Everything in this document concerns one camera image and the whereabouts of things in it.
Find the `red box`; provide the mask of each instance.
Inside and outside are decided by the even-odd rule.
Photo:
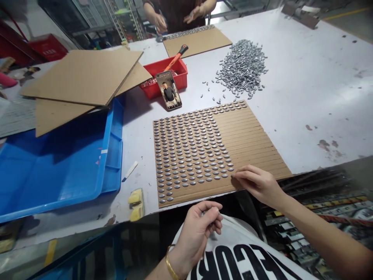
[[[166,58],[164,60],[160,60],[148,65],[145,65],[144,68],[155,77],[156,74],[162,73],[164,69],[170,64],[170,62],[174,59],[174,57]],[[187,83],[187,75],[188,69],[185,63],[179,59],[175,64],[172,66],[171,70],[174,70],[177,76],[174,76],[176,87],[180,90],[186,88],[188,86]],[[140,88],[145,92],[148,99],[154,99],[156,97],[162,96],[160,92],[159,86],[157,83],[153,83],[150,85],[145,85],[147,82],[140,85]]]
[[[36,37],[28,44],[49,61],[60,60],[69,53],[63,39],[53,34]]]

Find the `red plastic bin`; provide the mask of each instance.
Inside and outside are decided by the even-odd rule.
[[[170,62],[174,59],[174,57],[166,58],[164,60],[160,60],[148,65],[145,65],[144,68],[155,77],[156,74],[161,73],[164,69],[170,64]],[[188,69],[185,63],[179,59],[175,64],[172,66],[171,70],[174,70],[177,76],[174,76],[176,87],[180,90],[186,88],[188,86],[187,83],[187,75]],[[147,82],[140,85],[140,88],[145,92],[148,99],[153,99],[159,96],[162,96],[159,86],[157,83],[145,85]]]

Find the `person's torso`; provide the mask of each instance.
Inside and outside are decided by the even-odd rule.
[[[184,23],[184,18],[204,0],[159,0],[160,10],[167,21],[168,33],[175,33],[204,26],[204,18],[197,18],[189,24]]]
[[[171,88],[170,88],[170,87],[164,89],[163,92],[164,92],[164,94],[166,94],[167,99],[168,99],[169,101],[172,101],[172,100],[174,99],[174,96],[173,96],[173,94],[172,94],[172,91],[171,91]]]

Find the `video on phone screen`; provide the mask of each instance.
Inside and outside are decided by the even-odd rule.
[[[179,107],[181,105],[181,99],[171,72],[159,74],[159,76],[157,76],[157,81],[166,101],[167,108],[172,109]]]

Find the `person's left hand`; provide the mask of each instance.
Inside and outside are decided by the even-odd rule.
[[[193,20],[195,20],[196,18],[199,18],[199,17],[202,17],[205,13],[205,8],[203,5],[201,6],[197,6],[194,8],[193,11],[190,12],[189,15],[187,15],[185,18],[184,18],[184,22],[186,22],[187,24],[191,23]]]
[[[220,203],[202,201],[189,209],[178,242],[169,252],[170,265],[182,279],[202,258],[210,234],[221,234],[222,208]]]

